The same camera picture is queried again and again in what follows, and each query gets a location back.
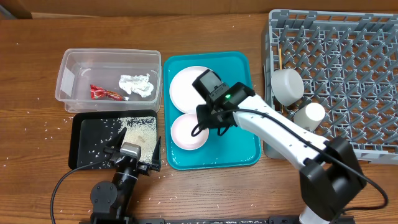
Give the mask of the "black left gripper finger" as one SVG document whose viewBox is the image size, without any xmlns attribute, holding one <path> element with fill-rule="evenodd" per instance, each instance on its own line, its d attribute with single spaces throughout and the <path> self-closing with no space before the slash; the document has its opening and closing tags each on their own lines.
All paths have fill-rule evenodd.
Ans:
<svg viewBox="0 0 398 224">
<path fill-rule="evenodd" d="M 123 128 L 115 137 L 108 141 L 104 147 L 105 154 L 113 154 L 120 152 L 124 137 L 126 135 L 127 128 Z"/>
<path fill-rule="evenodd" d="M 161 170 L 161 156 L 160 156 L 160 148 L 161 148 L 161 137 L 158 138 L 157 143 L 155 145 L 152 160 L 151 160 L 151 169 L 159 172 Z"/>
</svg>

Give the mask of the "pile of rice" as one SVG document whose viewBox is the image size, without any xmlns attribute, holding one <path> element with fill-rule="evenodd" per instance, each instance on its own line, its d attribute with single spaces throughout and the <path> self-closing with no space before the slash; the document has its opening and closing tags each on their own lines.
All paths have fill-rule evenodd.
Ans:
<svg viewBox="0 0 398 224">
<path fill-rule="evenodd" d="M 141 162 L 150 164 L 157 143 L 157 123 L 153 116 L 100 118 L 86 120 L 89 128 L 94 128 L 94 137 L 89 137 L 87 150 L 95 157 L 100 156 L 101 148 L 115 137 L 123 128 L 127 128 L 124 142 L 141 147 Z"/>
</svg>

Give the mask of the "large white plate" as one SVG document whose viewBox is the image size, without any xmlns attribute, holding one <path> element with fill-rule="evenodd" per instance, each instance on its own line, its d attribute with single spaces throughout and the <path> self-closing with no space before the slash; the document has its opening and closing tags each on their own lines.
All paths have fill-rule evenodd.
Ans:
<svg viewBox="0 0 398 224">
<path fill-rule="evenodd" d="M 198 105 L 205 105 L 205 100 L 194 89 L 193 82 L 207 67 L 191 66 L 179 71 L 171 81 L 169 95 L 174 106 L 185 114 L 195 114 Z"/>
</svg>

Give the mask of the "red snack wrapper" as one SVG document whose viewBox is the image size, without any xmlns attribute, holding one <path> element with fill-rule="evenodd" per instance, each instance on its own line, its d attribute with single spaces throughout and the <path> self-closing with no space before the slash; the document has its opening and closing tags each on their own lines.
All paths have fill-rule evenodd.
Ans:
<svg viewBox="0 0 398 224">
<path fill-rule="evenodd" d="M 114 91 L 105 90 L 104 88 L 96 85 L 90 85 L 90 96 L 92 100 L 98 100 L 102 98 L 110 98 L 116 101 L 128 101 L 128 96 L 122 96 Z"/>
</svg>

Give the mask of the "white tissue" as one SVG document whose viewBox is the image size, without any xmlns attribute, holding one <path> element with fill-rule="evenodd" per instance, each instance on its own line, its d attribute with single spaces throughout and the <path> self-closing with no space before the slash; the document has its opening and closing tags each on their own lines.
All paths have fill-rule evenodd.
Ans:
<svg viewBox="0 0 398 224">
<path fill-rule="evenodd" d="M 119 79 L 119 87 L 128 95 L 136 93 L 142 98 L 146 98 L 152 94 L 154 86 L 149 82 L 150 75 L 121 75 Z"/>
</svg>

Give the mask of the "grey bowl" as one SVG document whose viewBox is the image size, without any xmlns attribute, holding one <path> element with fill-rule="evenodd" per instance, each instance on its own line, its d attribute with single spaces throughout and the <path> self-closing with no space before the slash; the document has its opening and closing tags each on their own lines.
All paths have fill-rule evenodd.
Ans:
<svg viewBox="0 0 398 224">
<path fill-rule="evenodd" d="M 276 70 L 271 76 L 271 88 L 277 101 L 284 106 L 295 103 L 304 94 L 300 74 L 291 68 Z"/>
</svg>

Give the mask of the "wooden chopstick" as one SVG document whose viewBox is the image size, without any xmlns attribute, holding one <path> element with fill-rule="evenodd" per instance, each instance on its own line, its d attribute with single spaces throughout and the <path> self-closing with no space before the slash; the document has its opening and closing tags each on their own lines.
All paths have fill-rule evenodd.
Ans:
<svg viewBox="0 0 398 224">
<path fill-rule="evenodd" d="M 282 66 L 282 48 L 279 48 L 279 70 L 282 70 L 283 66 Z M 279 102 L 280 104 L 280 112 L 283 114 L 284 112 L 284 106 L 281 102 Z"/>
</svg>

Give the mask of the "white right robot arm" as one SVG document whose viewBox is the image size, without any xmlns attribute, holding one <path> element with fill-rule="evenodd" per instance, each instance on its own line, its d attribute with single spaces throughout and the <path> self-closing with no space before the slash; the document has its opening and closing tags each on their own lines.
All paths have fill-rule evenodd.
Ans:
<svg viewBox="0 0 398 224">
<path fill-rule="evenodd" d="M 192 83 L 205 100 L 197 106 L 192 136 L 216 129 L 219 136 L 236 126 L 258 136 L 298 171 L 306 204 L 300 223 L 332 222 L 364 189 L 366 181 L 352 145 L 342 137 L 328 140 L 276 112 L 254 90 L 237 82 L 228 86 L 212 70 Z"/>
</svg>

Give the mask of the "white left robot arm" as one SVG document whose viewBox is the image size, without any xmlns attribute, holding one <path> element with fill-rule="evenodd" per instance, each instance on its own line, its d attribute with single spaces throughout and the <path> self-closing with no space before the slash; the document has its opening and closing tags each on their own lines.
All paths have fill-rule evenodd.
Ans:
<svg viewBox="0 0 398 224">
<path fill-rule="evenodd" d="M 111 181 L 101 181 L 91 190 L 93 213 L 90 223 L 139 223 L 127 213 L 136 182 L 140 175 L 150 176 L 160 171 L 161 138 L 158 138 L 150 162 L 141 161 L 141 147 L 124 142 L 126 128 L 112 138 L 104 147 L 116 172 Z"/>
</svg>

